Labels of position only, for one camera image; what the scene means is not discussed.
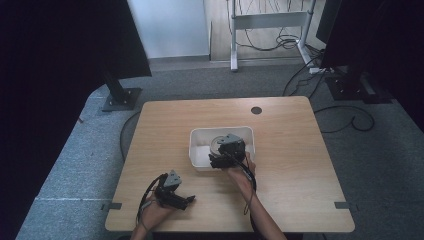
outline gray carpet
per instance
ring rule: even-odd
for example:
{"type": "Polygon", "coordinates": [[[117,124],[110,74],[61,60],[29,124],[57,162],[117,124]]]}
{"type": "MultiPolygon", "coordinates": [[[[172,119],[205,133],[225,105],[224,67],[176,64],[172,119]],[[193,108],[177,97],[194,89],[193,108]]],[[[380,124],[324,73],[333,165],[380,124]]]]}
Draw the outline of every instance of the gray carpet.
{"type": "MultiPolygon", "coordinates": [[[[205,68],[153,72],[153,77],[122,80],[124,87],[141,87],[134,111],[102,113],[108,89],[93,92],[61,155],[46,179],[17,239],[117,239],[128,233],[108,232],[104,223],[123,166],[120,133],[126,120],[147,101],[281,96],[301,65],[205,68]]],[[[299,78],[307,78],[303,73],[299,78]]],[[[296,95],[309,96],[319,77],[296,95]]],[[[287,92],[292,92],[296,81],[287,92]]],[[[403,108],[393,104],[334,102],[322,83],[311,98],[314,110],[333,105],[361,107],[375,118],[371,131],[351,126],[323,134],[345,197],[351,203],[356,229],[326,234],[327,239],[423,239],[424,135],[403,108]]],[[[316,115],[322,131],[344,127],[352,116],[358,127],[369,120],[350,110],[316,115]]],[[[138,116],[123,131],[126,154],[138,116]]],[[[308,233],[305,240],[324,239],[308,233]]]]}

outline wooden table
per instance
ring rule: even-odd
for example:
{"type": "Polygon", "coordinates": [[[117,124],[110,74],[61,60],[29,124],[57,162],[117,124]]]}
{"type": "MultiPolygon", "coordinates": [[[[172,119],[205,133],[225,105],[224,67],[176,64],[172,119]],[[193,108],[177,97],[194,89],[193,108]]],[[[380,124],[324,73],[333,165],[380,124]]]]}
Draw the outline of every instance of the wooden table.
{"type": "Polygon", "coordinates": [[[189,159],[195,128],[249,126],[255,138],[257,194],[284,232],[351,232],[355,225],[305,97],[148,102],[141,116],[113,198],[106,228],[132,231],[143,193],[160,174],[182,179],[176,194],[196,195],[156,231],[250,232],[245,202],[221,171],[198,172],[189,159]],[[253,107],[262,113],[255,115],[253,107]]]}

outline wall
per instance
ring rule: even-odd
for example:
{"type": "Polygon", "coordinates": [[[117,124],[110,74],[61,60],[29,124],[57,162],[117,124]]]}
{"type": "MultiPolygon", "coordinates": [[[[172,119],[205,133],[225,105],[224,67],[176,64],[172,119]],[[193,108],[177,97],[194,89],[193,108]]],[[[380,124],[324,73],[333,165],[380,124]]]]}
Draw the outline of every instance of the wall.
{"type": "Polygon", "coordinates": [[[209,54],[203,0],[128,0],[148,58],[209,54]]]}

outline black stand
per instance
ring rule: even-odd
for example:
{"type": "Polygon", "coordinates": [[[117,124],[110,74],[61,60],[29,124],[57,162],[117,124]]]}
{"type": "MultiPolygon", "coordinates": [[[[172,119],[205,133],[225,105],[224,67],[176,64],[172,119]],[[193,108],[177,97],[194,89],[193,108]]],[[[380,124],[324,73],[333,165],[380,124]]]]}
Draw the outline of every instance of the black stand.
{"type": "Polygon", "coordinates": [[[99,70],[104,78],[110,94],[103,105],[103,112],[131,111],[134,109],[141,88],[123,88],[118,79],[112,77],[103,64],[99,65],[99,70]]]}
{"type": "Polygon", "coordinates": [[[343,77],[325,79],[334,100],[362,100],[368,104],[392,103],[392,95],[373,82],[367,73],[355,76],[356,79],[352,78],[348,73],[343,77]]]}

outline white bowl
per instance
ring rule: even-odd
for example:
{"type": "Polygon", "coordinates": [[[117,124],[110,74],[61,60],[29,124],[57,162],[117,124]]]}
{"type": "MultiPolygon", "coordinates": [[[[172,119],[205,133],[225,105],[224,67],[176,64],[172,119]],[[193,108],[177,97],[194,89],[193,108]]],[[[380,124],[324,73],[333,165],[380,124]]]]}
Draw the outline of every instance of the white bowl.
{"type": "Polygon", "coordinates": [[[250,159],[255,159],[255,144],[253,130],[250,127],[223,127],[223,128],[197,128],[191,131],[189,156],[191,164],[198,171],[218,170],[211,167],[209,154],[211,141],[218,136],[229,133],[242,138],[246,144],[246,151],[250,159]]]}

